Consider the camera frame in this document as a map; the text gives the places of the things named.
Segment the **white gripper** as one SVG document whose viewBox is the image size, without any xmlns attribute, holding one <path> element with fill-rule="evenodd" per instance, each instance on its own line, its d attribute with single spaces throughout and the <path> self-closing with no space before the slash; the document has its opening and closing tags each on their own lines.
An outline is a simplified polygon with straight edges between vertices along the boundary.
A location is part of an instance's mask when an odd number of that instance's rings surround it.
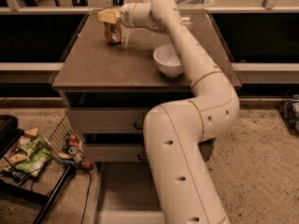
<svg viewBox="0 0 299 224">
<path fill-rule="evenodd" d="M 136 3 L 130 3 L 121 7 L 121 14 L 116 9 L 105 9 L 98 12 L 99 21 L 116 24 L 121 21 L 121 24 L 127 28 L 136 28 L 134 21 L 134 10 Z"/>
</svg>

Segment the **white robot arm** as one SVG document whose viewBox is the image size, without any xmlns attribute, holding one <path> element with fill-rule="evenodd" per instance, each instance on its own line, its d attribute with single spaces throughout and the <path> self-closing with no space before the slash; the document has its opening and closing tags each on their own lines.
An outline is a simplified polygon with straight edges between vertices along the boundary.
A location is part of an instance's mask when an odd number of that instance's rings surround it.
<svg viewBox="0 0 299 224">
<path fill-rule="evenodd" d="M 181 21 L 175 0 L 130 3 L 98 13 L 100 21 L 169 36 L 193 98 L 155 106 L 143 135 L 165 224 L 230 224 L 199 144 L 235 122 L 235 88 Z"/>
</svg>

